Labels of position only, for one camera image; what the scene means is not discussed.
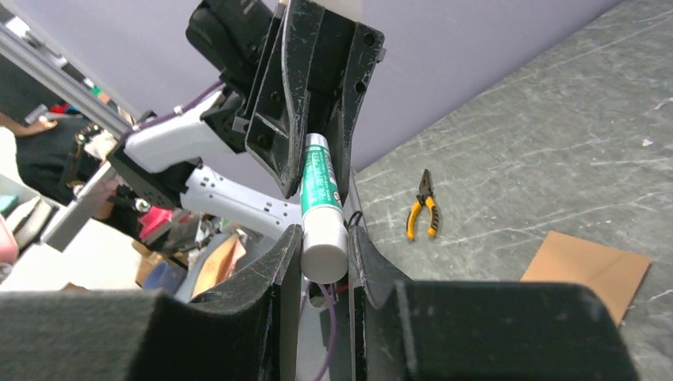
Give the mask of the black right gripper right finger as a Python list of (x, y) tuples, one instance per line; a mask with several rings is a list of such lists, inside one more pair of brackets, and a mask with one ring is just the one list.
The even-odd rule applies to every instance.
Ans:
[(636, 380), (598, 296), (572, 283), (413, 280), (349, 230), (354, 380)]

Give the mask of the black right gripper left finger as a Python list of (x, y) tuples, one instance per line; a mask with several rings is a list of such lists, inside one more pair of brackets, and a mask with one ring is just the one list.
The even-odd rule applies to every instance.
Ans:
[(302, 228), (190, 302), (155, 291), (4, 292), (4, 380), (292, 380)]

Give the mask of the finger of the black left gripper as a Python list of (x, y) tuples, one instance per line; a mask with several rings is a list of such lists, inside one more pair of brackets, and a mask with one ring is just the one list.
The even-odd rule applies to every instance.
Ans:
[(340, 67), (340, 93), (329, 127), (329, 149), (341, 202), (349, 192), (352, 139), (361, 106), (383, 51), (383, 34), (362, 23), (354, 24)]
[(302, 175), (310, 96), (310, 65), (324, 8), (311, 1), (280, 4), (256, 77), (248, 125), (248, 153), (272, 176), (284, 198), (293, 197)]

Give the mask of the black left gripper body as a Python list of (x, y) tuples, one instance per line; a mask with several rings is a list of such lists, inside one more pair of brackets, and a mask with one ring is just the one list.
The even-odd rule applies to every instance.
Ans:
[[(272, 22), (281, 17), (277, 5), (270, 10), (261, 1), (231, 3), (231, 135), (246, 137), (256, 99), (256, 77), (263, 62)], [(310, 65), (307, 133), (329, 137), (340, 93), (340, 67), (345, 63), (348, 40), (359, 23), (324, 8)]]

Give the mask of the green white glue stick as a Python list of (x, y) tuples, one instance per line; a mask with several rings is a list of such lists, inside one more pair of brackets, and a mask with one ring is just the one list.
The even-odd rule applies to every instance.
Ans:
[(306, 137), (299, 197), (302, 272), (314, 283), (336, 283), (348, 271), (348, 232), (328, 141), (318, 133)]

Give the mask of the brown paper envelope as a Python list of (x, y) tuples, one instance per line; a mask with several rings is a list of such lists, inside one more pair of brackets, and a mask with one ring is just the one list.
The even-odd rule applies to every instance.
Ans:
[(522, 282), (577, 283), (591, 289), (620, 325), (652, 260), (551, 231), (521, 277)]

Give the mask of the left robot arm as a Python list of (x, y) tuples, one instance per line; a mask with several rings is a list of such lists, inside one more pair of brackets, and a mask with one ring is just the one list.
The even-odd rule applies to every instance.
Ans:
[[(219, 71), (203, 95), (127, 132), (108, 161), (153, 206), (224, 217), (272, 239), (298, 231), (290, 203), (305, 176), (309, 136), (327, 140), (335, 199), (348, 197), (352, 138), (382, 32), (315, 1), (204, 1), (186, 30)], [(282, 200), (218, 174), (209, 152), (246, 152)]]

